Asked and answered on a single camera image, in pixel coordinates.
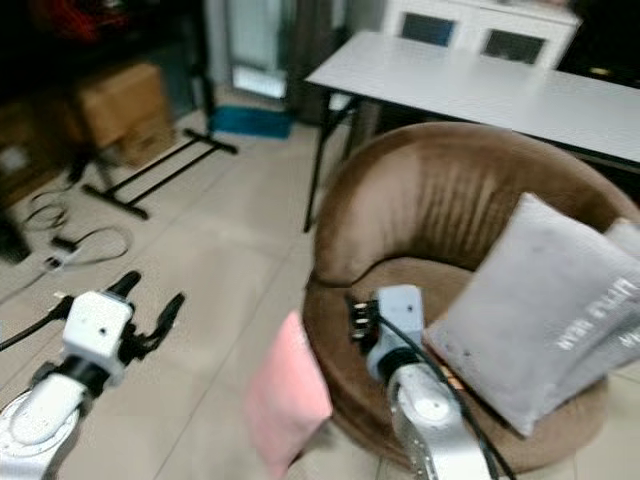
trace brown round chair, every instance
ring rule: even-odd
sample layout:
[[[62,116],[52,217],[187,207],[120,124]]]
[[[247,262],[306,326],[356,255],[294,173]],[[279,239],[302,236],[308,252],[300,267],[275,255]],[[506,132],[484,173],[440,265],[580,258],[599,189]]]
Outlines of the brown round chair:
[[[365,447],[407,465],[383,387],[369,377],[349,341],[344,294],[366,300],[381,286],[415,284],[423,292],[428,325],[465,287],[523,192],[601,232],[618,217],[640,222],[631,200],[583,162],[486,126],[402,128],[360,149],[342,167],[319,214],[303,316],[334,419]],[[542,419],[528,439],[465,397],[519,473],[572,455],[598,433],[607,383],[598,382]]]

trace cabinet door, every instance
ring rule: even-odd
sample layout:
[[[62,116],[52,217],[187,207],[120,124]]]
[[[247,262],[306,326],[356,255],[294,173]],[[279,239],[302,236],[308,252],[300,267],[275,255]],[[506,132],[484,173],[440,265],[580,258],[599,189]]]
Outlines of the cabinet door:
[[[442,0],[388,0],[382,32],[434,45],[460,48],[471,8]]]
[[[479,54],[555,69],[574,31],[571,25],[477,9],[466,41]]]

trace grey pillow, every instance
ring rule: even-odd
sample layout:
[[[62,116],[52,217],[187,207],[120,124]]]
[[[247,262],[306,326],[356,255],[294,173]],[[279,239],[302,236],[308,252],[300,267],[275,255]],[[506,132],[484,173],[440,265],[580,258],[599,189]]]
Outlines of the grey pillow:
[[[640,259],[640,226],[619,219],[605,236],[622,250]],[[640,315],[632,312],[609,336],[576,364],[562,384],[545,400],[541,413],[547,414],[607,372],[640,358]]]
[[[567,374],[637,315],[640,263],[524,194],[504,233],[428,342],[528,436]]]

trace white cabinet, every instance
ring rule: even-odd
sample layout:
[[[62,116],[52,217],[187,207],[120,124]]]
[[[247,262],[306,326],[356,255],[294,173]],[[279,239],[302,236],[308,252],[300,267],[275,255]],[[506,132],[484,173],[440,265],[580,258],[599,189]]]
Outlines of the white cabinet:
[[[535,1],[387,0],[382,31],[554,69],[580,20]]]

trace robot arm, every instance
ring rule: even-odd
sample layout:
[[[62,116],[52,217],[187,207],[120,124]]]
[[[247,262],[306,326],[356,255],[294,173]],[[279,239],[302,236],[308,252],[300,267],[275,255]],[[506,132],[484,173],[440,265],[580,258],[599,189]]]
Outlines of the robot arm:
[[[55,479],[73,449],[80,423],[105,388],[118,386],[125,368],[158,348],[173,326],[184,295],[177,295],[150,335],[136,334],[133,305],[126,300],[140,280],[129,272],[104,292],[65,298],[67,322],[62,363],[44,364],[32,389],[0,413],[0,478]]]
[[[350,316],[351,337],[367,355],[369,373],[387,388],[393,428],[416,478],[490,480],[484,453],[467,429],[451,390],[398,335],[375,321],[384,317],[420,344],[423,315],[418,288],[382,288],[375,300],[352,303]]]

